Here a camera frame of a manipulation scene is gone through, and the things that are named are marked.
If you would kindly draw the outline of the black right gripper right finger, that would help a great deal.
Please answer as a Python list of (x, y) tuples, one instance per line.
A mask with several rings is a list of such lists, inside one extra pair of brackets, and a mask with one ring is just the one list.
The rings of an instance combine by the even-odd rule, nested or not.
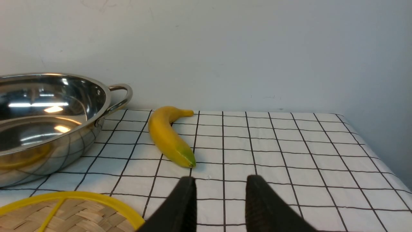
[(246, 182), (245, 222), (247, 232), (316, 232), (260, 175)]

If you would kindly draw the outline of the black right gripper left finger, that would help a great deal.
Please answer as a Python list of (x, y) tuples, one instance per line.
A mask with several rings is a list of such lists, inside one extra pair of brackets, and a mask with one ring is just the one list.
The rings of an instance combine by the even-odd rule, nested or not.
[(197, 186), (193, 177), (182, 177), (161, 206), (137, 232), (195, 232)]

